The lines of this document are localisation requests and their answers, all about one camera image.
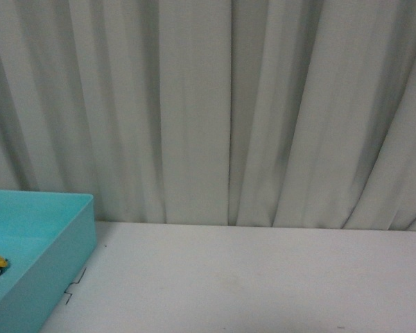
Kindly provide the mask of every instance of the white curtain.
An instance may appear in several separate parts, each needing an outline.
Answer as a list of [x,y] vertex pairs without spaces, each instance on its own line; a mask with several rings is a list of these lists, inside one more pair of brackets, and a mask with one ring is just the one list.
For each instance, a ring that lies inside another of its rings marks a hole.
[[416,230],[416,1],[2,0],[0,188]]

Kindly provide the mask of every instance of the table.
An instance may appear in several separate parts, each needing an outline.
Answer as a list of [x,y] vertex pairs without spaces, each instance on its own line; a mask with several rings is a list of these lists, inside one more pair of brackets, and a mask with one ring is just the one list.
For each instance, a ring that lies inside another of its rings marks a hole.
[[96,230],[80,283],[41,333],[416,332],[416,232]]

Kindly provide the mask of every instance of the plastic tray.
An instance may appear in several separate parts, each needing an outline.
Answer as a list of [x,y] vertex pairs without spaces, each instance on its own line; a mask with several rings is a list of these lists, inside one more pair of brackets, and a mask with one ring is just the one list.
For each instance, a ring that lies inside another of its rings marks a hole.
[[95,245],[91,195],[0,190],[0,333],[37,332]]

